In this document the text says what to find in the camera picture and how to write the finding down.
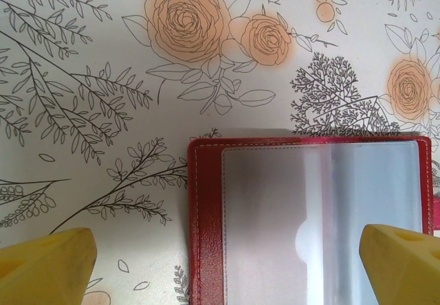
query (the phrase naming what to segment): floral wallpaper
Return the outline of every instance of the floral wallpaper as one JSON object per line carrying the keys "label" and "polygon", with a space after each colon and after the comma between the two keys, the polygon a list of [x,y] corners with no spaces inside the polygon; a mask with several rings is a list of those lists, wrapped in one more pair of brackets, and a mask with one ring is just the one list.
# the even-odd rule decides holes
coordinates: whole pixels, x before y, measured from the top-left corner
{"label": "floral wallpaper", "polygon": [[440,0],[0,0],[0,247],[90,227],[83,304],[189,304],[196,137],[427,135]]}

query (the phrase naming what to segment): card holder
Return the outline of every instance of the card holder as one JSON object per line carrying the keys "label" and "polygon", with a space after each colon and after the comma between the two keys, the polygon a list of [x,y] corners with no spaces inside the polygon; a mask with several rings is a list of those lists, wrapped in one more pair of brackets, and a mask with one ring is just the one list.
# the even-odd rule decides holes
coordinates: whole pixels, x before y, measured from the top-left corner
{"label": "card holder", "polygon": [[193,143],[192,304],[376,304],[362,228],[432,232],[432,181],[427,139],[366,141]]}

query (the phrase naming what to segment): floral pattern background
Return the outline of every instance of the floral pattern background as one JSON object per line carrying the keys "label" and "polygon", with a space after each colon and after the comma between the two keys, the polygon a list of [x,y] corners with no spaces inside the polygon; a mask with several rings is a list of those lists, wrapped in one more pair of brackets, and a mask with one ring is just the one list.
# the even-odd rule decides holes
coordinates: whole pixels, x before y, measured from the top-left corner
{"label": "floral pattern background", "polygon": [[84,305],[189,304],[196,137],[427,135],[440,201],[439,3],[0,0],[0,247],[90,227]]}

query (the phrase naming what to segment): red leather cover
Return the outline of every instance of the red leather cover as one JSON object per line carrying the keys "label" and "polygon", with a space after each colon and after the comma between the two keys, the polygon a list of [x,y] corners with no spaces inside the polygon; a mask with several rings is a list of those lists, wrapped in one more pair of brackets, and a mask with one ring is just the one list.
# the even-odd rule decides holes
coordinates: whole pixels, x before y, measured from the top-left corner
{"label": "red leather cover", "polygon": [[221,305],[223,298],[222,162],[225,148],[417,141],[423,232],[433,234],[431,141],[427,137],[315,137],[196,139],[188,147],[190,289],[192,305]]}

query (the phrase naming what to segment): yellow object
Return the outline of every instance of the yellow object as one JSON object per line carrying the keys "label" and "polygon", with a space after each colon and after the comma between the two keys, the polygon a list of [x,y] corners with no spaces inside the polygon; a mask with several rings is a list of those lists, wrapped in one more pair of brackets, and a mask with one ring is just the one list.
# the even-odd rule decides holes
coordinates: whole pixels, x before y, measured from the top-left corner
{"label": "yellow object", "polygon": [[367,225],[360,256],[379,305],[440,304],[440,238]]}
{"label": "yellow object", "polygon": [[95,261],[86,228],[0,249],[0,305],[80,305]]}

